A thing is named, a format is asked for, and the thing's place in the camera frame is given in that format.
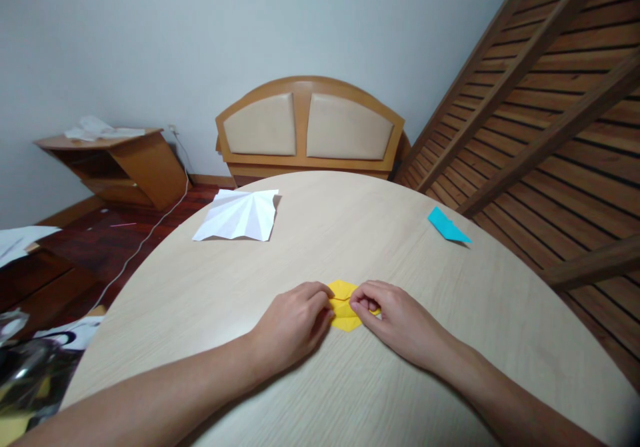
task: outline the blue paper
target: blue paper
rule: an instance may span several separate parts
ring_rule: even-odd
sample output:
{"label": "blue paper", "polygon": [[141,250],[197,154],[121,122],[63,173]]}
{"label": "blue paper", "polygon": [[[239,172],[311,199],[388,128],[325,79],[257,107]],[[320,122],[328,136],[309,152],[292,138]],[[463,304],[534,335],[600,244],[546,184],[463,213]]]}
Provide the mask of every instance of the blue paper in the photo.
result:
{"label": "blue paper", "polygon": [[435,207],[431,211],[431,214],[429,214],[429,220],[445,239],[472,243],[471,239],[465,236],[460,229],[453,225],[453,221],[447,219],[447,216],[445,216],[444,212],[442,212],[438,207]]}

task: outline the beige cushion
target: beige cushion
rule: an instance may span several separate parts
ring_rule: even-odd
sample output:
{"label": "beige cushion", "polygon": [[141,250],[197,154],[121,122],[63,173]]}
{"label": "beige cushion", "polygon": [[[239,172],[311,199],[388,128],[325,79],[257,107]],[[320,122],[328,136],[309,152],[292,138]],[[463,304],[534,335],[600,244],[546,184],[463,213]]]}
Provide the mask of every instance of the beige cushion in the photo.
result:
{"label": "beige cushion", "polygon": [[307,156],[329,159],[383,159],[393,124],[347,99],[312,94]]}
{"label": "beige cushion", "polygon": [[225,122],[229,150],[234,154],[295,155],[293,94],[254,102]]}

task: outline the power cord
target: power cord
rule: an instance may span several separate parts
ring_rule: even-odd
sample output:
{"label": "power cord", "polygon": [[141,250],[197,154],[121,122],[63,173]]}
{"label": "power cord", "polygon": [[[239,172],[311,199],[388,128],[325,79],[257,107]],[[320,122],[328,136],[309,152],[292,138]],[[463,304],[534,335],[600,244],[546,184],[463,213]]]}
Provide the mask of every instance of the power cord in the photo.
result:
{"label": "power cord", "polygon": [[[187,152],[187,149],[185,149],[185,147],[182,145],[182,142],[180,142],[180,139],[178,139],[178,136],[177,136],[176,132],[173,129],[171,129],[171,132],[173,133],[173,136],[175,137],[175,140],[178,142],[178,144],[180,144],[180,147],[182,147],[182,150],[185,151],[185,155],[187,157],[187,160],[189,161],[189,165],[191,165],[191,159],[189,159],[189,153]],[[98,300],[96,300],[96,302],[93,305],[93,307],[91,307],[89,309],[89,312],[91,312],[93,309],[95,309],[96,307],[98,307],[100,305],[100,302],[102,301],[102,299],[104,298],[105,294],[109,290],[109,287],[111,287],[111,285],[113,285],[113,283],[116,280],[118,280],[120,278],[120,276],[125,272],[125,270],[127,269],[127,266],[129,265],[129,262],[131,261],[131,259],[134,258],[136,255],[138,255],[138,252],[140,252],[140,250],[142,249],[142,246],[144,245],[144,243],[147,242],[147,240],[149,240],[149,238],[153,234],[153,231],[155,230],[155,228],[158,227],[162,223],[162,221],[165,220],[165,217],[168,216],[169,214],[171,214],[175,210],[175,208],[178,207],[180,205],[180,203],[185,200],[185,197],[187,196],[187,192],[189,192],[189,174],[187,174],[187,165],[186,165],[186,163],[185,163],[185,177],[187,178],[187,182],[185,183],[185,193],[183,194],[183,196],[175,204],[175,206],[173,206],[171,208],[171,210],[168,213],[164,214],[160,218],[160,220],[156,223],[156,225],[153,226],[153,228],[151,229],[151,232],[149,232],[149,234],[143,239],[143,241],[140,242],[140,245],[138,246],[138,249],[133,253],[133,255],[131,257],[129,257],[125,261],[125,264],[122,266],[122,270],[120,270],[120,273],[116,277],[114,277],[113,280],[109,284],[107,284],[107,286],[104,288],[104,290],[100,294],[100,297],[98,298]]]}

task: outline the wooden slatted wall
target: wooden slatted wall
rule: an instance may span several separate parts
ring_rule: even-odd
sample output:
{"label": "wooden slatted wall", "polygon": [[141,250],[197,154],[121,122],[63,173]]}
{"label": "wooden slatted wall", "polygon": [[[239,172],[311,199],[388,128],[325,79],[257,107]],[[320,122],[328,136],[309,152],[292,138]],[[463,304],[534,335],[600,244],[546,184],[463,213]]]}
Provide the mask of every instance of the wooden slatted wall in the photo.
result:
{"label": "wooden slatted wall", "polygon": [[538,272],[640,390],[640,0],[506,0],[395,182]]}

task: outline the baseboard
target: baseboard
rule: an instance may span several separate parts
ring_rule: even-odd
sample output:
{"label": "baseboard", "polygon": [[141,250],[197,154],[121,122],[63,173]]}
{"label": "baseboard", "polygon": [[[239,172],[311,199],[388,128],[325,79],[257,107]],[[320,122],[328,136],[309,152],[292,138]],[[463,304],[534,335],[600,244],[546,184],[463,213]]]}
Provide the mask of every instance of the baseboard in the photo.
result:
{"label": "baseboard", "polygon": [[104,204],[104,201],[97,196],[87,197],[84,201],[75,203],[57,214],[43,219],[38,222],[37,225],[64,227],[80,219],[83,215],[89,214],[91,211],[102,207]]}
{"label": "baseboard", "polygon": [[235,181],[233,177],[226,176],[210,176],[206,174],[189,174],[195,184],[216,185],[218,187],[231,187],[235,189]]}

